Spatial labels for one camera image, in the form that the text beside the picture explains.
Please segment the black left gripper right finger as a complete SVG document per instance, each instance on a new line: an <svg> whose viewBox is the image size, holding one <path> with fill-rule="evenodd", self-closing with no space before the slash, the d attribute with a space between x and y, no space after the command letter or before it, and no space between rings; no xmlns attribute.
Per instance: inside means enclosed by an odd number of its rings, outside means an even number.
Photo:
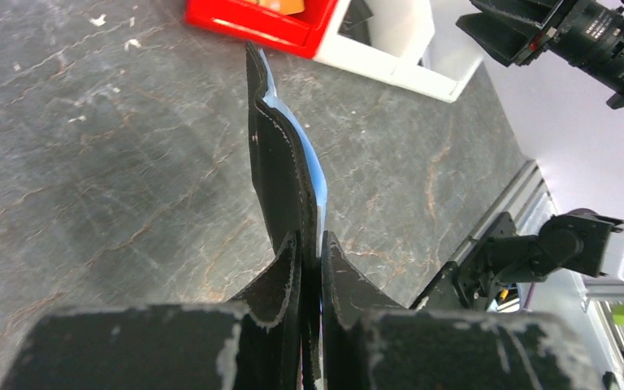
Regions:
<svg viewBox="0 0 624 390"><path fill-rule="evenodd" d="M581 338L547 313L408 310L323 236L328 389L602 389Z"/></svg>

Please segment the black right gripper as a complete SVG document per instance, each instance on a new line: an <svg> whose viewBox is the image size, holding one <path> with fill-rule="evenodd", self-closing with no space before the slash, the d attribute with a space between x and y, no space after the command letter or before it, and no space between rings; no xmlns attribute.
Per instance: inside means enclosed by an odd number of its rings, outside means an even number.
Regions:
<svg viewBox="0 0 624 390"><path fill-rule="evenodd" d="M483 13L456 25L501 65L524 66L551 52L613 91L606 102L624 107L624 1L471 0Z"/></svg>

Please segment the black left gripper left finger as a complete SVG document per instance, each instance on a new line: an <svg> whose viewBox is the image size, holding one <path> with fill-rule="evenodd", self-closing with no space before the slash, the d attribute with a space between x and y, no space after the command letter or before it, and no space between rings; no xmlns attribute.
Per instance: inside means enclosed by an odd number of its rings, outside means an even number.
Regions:
<svg viewBox="0 0 624 390"><path fill-rule="evenodd" d="M301 249L219 304L67 307L26 335L4 389L298 389Z"/></svg>

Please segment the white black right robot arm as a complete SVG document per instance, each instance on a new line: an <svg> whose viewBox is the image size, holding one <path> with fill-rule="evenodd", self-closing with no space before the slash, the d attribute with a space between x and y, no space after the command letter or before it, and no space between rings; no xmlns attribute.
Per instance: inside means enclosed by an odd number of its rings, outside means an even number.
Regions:
<svg viewBox="0 0 624 390"><path fill-rule="evenodd" d="M524 66L551 51L613 91L607 104L624 107L624 2L609 9L595 1L477 1L457 20L498 63ZM484 310L512 284L544 282L566 269L624 281L624 221L574 211L553 216L535 235L520 236L501 213L461 263L448 262L424 297L455 297Z"/></svg>

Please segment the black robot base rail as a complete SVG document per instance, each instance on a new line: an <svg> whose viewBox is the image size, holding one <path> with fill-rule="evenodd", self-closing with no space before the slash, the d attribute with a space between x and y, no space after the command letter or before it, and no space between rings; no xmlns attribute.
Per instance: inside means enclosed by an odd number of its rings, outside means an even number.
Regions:
<svg viewBox="0 0 624 390"><path fill-rule="evenodd" d="M501 287L493 241L535 235L557 209L538 163L529 160L409 306L412 310L486 310Z"/></svg>

